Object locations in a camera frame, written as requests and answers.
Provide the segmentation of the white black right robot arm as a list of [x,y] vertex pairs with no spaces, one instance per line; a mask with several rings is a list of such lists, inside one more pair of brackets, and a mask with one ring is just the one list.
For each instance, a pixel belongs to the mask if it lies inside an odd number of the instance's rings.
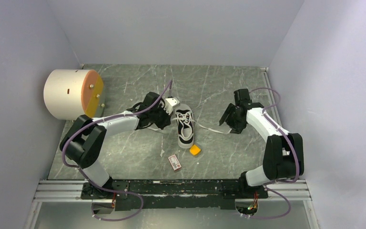
[[262,164],[243,172],[238,192],[248,198],[257,186],[274,182],[294,183],[304,172],[303,139],[280,126],[267,113],[267,108],[253,102],[248,89],[234,91],[234,103],[229,104],[219,124],[227,124],[231,133],[240,134],[251,125],[265,141]]

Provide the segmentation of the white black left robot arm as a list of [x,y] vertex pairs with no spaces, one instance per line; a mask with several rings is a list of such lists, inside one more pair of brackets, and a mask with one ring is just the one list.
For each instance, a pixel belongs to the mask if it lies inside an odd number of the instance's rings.
[[101,118],[80,115],[60,143],[62,158],[73,161],[85,178],[93,182],[91,195],[107,198],[115,188],[112,177],[99,162],[104,141],[151,125],[164,129],[171,124],[171,116],[179,104],[174,97],[161,98],[149,92],[142,102],[122,113]]

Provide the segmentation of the black and white sneaker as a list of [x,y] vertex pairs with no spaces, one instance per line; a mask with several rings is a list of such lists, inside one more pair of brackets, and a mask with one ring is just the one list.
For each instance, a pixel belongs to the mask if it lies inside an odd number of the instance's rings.
[[191,148],[194,145],[194,118],[191,108],[180,104],[174,111],[174,120],[177,124],[179,147]]

